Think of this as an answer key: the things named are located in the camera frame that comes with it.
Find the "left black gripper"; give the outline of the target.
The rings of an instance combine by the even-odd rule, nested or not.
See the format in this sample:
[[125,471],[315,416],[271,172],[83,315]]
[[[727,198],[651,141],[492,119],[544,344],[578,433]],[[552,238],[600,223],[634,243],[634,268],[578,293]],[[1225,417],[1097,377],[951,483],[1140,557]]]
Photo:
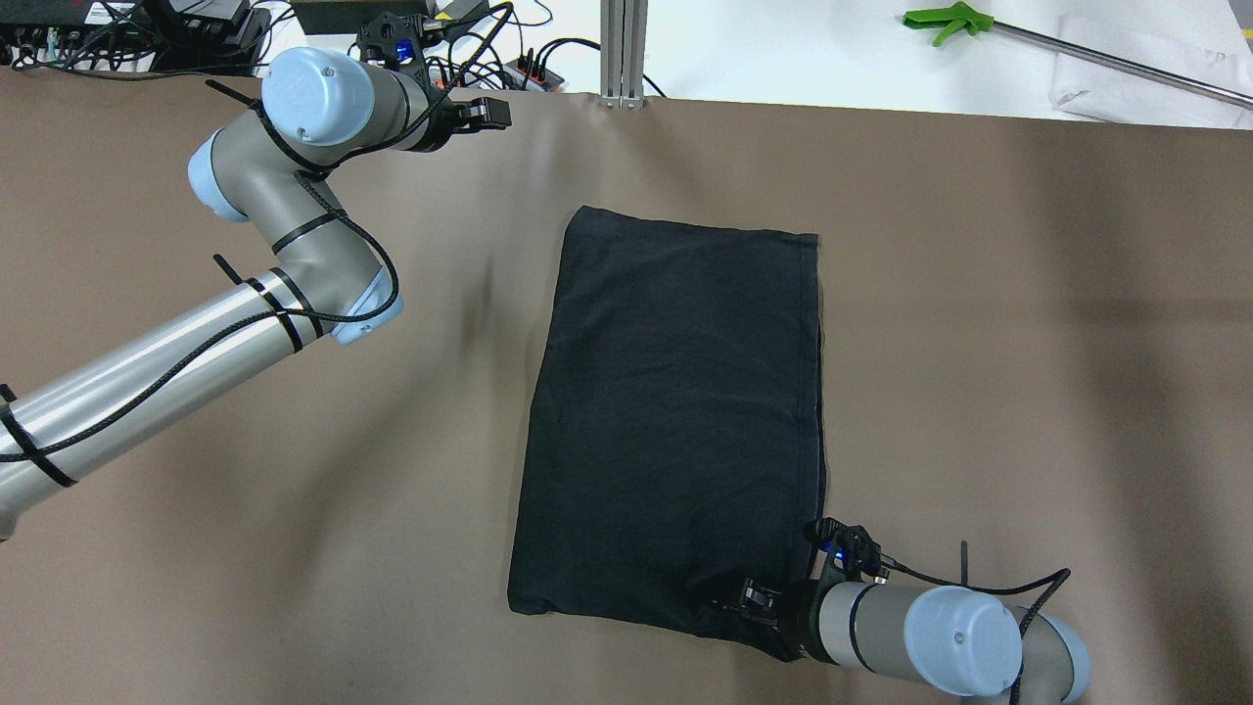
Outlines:
[[505,130],[512,125],[509,103],[492,96],[444,99],[424,120],[421,152],[439,152],[454,135]]

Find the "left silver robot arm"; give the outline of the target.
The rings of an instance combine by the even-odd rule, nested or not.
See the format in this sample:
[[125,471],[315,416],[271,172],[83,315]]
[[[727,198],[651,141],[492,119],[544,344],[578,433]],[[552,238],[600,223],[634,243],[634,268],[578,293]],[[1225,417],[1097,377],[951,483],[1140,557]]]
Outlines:
[[276,264],[25,398],[3,392],[3,538],[23,513],[322,338],[350,346],[403,311],[398,273],[330,175],[353,158],[431,153],[511,125],[506,100],[455,100],[425,68],[301,46],[187,175],[216,217],[256,227]]

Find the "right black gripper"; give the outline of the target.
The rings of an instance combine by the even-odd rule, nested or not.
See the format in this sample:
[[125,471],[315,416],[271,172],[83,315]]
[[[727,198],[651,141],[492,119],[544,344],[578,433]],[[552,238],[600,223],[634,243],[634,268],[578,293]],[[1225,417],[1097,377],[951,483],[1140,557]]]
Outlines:
[[715,606],[761,625],[781,639],[794,656],[832,664],[831,652],[819,637],[819,607],[833,582],[802,579],[786,587],[764,580],[728,575],[715,579]]

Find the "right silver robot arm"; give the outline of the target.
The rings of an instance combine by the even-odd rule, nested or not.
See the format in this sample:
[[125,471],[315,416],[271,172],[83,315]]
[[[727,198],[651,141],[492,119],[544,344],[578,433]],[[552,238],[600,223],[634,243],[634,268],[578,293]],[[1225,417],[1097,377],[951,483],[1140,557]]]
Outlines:
[[746,579],[718,605],[793,655],[966,704],[1071,704],[1091,685],[1091,652],[1070,625],[975,589],[802,580],[773,590]]

